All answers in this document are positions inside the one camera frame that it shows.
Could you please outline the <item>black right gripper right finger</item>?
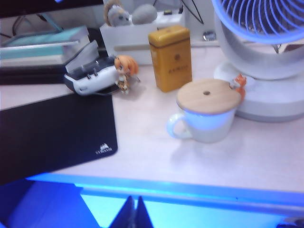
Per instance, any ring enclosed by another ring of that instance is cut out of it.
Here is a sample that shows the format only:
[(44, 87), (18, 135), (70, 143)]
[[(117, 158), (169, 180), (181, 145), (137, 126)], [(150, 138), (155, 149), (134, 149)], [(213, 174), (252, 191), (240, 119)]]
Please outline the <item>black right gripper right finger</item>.
[(152, 221), (150, 219), (149, 213), (144, 204), (142, 196), (138, 198), (138, 204), (137, 204), (137, 227), (152, 228)]

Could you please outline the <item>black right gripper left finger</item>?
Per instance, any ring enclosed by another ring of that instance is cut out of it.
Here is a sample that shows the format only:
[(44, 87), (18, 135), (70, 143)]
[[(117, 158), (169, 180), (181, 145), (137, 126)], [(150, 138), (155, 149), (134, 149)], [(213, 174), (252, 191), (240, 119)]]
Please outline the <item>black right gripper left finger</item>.
[(111, 223), (112, 228), (134, 228), (135, 203), (129, 196)]

